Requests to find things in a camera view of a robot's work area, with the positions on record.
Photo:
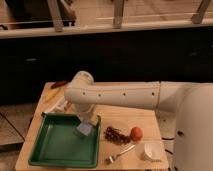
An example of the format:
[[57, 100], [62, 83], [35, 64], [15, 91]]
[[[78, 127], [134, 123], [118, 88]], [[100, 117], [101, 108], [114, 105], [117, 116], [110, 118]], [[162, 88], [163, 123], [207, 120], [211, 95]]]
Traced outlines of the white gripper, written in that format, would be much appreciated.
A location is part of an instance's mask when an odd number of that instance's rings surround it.
[[73, 104], [71, 108], [81, 121], [87, 121], [93, 126], [97, 125], [98, 116], [94, 112], [94, 104]]

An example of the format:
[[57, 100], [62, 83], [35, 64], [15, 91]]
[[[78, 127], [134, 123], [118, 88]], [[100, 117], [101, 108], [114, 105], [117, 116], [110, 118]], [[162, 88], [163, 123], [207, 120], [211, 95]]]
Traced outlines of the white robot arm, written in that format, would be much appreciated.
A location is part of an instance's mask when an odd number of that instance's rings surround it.
[[213, 171], [213, 83], [101, 85], [90, 73], [80, 71], [67, 85], [64, 96], [83, 115], [95, 104], [174, 112], [173, 171]]

